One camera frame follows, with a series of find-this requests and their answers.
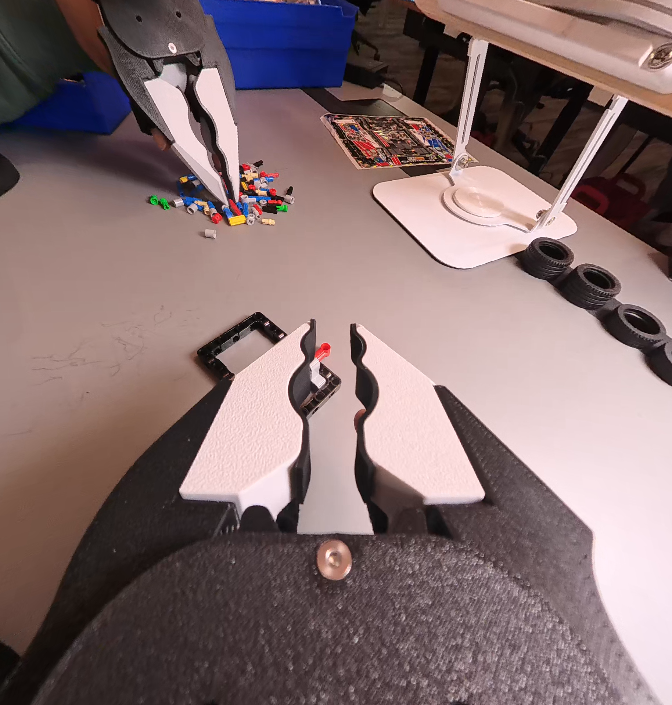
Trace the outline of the white tablet stand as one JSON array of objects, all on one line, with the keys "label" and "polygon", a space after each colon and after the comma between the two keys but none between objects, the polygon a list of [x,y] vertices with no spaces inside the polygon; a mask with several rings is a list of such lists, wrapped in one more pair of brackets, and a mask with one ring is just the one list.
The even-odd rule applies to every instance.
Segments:
[{"label": "white tablet stand", "polygon": [[472,163],[468,152],[488,43],[472,39],[452,166],[437,172],[376,184],[374,198],[437,261],[456,269],[496,261],[524,250],[540,236],[552,243],[574,234],[563,213],[589,163],[623,111],[615,94],[552,203],[508,173]]}]

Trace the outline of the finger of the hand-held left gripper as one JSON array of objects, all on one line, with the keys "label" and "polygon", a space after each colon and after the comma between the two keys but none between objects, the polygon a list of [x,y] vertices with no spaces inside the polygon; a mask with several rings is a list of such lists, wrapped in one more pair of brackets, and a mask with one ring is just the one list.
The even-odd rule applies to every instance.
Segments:
[{"label": "finger of the hand-held left gripper", "polygon": [[[163,68],[159,77],[146,81],[145,88],[164,121],[164,132],[172,142],[173,151],[213,194],[209,187],[215,187],[217,181],[200,138],[198,118],[194,116],[190,98],[191,76],[196,75],[187,74],[181,64],[170,64]],[[215,197],[224,204],[219,196]]]},{"label": "finger of the hand-held left gripper", "polygon": [[209,190],[226,205],[237,202],[241,177],[238,127],[217,68],[203,68],[190,77],[190,98],[208,164],[217,181]]}]

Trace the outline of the silver tablet device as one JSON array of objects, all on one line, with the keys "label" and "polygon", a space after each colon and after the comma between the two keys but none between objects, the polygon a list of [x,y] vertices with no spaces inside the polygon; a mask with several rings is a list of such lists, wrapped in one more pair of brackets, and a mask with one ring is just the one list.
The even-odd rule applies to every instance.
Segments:
[{"label": "silver tablet device", "polygon": [[672,1],[417,1],[429,18],[672,118]]}]

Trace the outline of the black rubber lego tire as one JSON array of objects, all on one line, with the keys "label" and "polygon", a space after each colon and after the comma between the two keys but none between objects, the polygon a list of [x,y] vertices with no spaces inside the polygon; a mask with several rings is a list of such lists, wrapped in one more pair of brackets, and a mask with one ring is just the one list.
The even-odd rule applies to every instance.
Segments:
[{"label": "black rubber lego tire", "polygon": [[635,304],[619,304],[608,313],[603,325],[619,342],[643,352],[658,348],[668,340],[664,323]]},{"label": "black rubber lego tire", "polygon": [[661,347],[649,352],[647,361],[652,371],[672,386],[672,341],[667,341]]},{"label": "black rubber lego tire", "polygon": [[622,289],[612,272],[595,264],[580,264],[560,283],[560,293],[573,305],[585,310],[599,310]]},{"label": "black rubber lego tire", "polygon": [[518,254],[518,259],[531,276],[552,281],[571,267],[574,253],[562,242],[539,237]]}]

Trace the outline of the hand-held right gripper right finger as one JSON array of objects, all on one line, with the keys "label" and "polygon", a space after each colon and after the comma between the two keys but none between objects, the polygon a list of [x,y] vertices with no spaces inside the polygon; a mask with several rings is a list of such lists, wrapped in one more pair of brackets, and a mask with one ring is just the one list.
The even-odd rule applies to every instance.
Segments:
[{"label": "hand-held right gripper right finger", "polygon": [[443,388],[378,339],[351,325],[356,396],[356,484],[375,521],[403,509],[477,503],[484,490],[445,410]]}]

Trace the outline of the pile of small lego pieces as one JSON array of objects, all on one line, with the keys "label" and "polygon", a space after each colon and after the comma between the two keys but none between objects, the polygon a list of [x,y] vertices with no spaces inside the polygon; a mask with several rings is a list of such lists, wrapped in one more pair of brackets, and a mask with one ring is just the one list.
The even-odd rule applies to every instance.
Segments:
[{"label": "pile of small lego pieces", "polygon": [[192,173],[176,181],[175,198],[151,194],[146,202],[164,212],[177,209],[190,215],[206,217],[209,227],[200,231],[200,235],[208,240],[217,238],[217,225],[222,223],[230,227],[255,224],[272,227],[276,224],[276,216],[287,213],[288,208],[295,203],[294,187],[289,186],[279,192],[274,184],[279,174],[266,172],[262,167],[261,160],[240,164],[238,193],[225,204],[210,198],[208,187]]}]

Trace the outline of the printed instruction sheet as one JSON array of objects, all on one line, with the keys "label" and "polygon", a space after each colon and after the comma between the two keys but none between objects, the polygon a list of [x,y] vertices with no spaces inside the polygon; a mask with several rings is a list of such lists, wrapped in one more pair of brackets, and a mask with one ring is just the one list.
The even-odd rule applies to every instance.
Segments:
[{"label": "printed instruction sheet", "polygon": [[451,140],[429,119],[327,113],[321,122],[358,169],[450,166]]}]

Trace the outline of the person's green shirt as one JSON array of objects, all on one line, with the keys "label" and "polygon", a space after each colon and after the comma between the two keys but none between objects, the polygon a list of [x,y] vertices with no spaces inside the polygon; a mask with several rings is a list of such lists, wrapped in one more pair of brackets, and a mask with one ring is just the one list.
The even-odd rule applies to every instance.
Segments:
[{"label": "person's green shirt", "polygon": [[59,81],[97,69],[55,1],[0,1],[0,125],[47,99]]}]

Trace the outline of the person's left forearm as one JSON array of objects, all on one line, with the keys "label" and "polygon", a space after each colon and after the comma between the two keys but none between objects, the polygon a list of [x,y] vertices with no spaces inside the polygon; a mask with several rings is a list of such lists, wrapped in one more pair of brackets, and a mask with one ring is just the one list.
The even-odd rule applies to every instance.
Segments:
[{"label": "person's left forearm", "polygon": [[77,43],[97,67],[114,76],[111,55],[99,29],[104,26],[100,7],[95,1],[56,1]]}]

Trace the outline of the black power adapter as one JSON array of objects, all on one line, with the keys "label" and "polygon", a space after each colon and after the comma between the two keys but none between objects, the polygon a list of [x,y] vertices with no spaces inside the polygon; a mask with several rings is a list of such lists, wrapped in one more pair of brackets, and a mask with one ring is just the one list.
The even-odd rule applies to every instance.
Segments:
[{"label": "black power adapter", "polygon": [[346,61],[344,82],[373,89],[385,82],[388,70],[388,64],[382,61],[352,56]]}]

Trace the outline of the large blue plastic bin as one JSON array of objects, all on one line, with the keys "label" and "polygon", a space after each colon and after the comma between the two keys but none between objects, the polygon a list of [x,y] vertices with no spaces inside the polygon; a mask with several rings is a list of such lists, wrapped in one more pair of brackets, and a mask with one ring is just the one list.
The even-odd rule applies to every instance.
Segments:
[{"label": "large blue plastic bin", "polygon": [[214,18],[238,90],[339,87],[358,9],[272,1],[201,1]]}]

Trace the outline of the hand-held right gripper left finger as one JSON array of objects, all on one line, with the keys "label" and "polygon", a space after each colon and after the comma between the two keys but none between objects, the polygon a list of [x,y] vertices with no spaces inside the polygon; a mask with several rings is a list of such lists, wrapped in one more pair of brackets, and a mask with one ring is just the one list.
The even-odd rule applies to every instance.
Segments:
[{"label": "hand-held right gripper left finger", "polygon": [[310,473],[308,422],[315,321],[239,372],[229,385],[179,493],[233,503],[239,516],[262,506],[273,518],[303,502]]}]

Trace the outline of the black lego frame assembly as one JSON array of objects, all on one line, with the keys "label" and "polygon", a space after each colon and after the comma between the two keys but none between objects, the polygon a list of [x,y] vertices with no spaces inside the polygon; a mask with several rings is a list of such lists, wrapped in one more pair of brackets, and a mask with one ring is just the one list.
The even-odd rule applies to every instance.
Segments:
[{"label": "black lego frame assembly", "polygon": [[[197,351],[198,361],[204,365],[217,381],[225,379],[231,381],[235,374],[221,361],[220,355],[254,331],[261,333],[272,345],[278,344],[279,341],[287,336],[281,328],[263,313],[255,312],[205,344],[202,348],[199,348]],[[315,357],[310,364],[310,392],[301,405],[301,410],[305,412],[306,418],[313,416],[340,390],[340,377],[324,365],[324,361],[330,356],[330,353],[330,344],[322,343],[316,349]]]}]

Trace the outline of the small blue plastic bin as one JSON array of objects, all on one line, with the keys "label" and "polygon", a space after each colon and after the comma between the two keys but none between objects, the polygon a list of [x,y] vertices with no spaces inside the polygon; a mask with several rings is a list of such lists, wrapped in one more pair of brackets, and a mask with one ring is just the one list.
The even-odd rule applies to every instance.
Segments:
[{"label": "small blue plastic bin", "polygon": [[4,126],[111,135],[130,112],[129,99],[113,77],[88,72],[79,80],[58,82],[48,99]]}]

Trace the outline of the person's left hand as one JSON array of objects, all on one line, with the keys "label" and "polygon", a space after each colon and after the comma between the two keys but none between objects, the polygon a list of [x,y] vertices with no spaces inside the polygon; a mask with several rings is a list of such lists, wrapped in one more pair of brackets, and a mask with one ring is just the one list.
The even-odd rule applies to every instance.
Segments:
[{"label": "person's left hand", "polygon": [[149,119],[142,111],[134,111],[138,127],[146,135],[152,136],[155,144],[162,150],[166,151],[171,148],[172,142],[168,140],[162,131],[157,128],[151,119]]}]

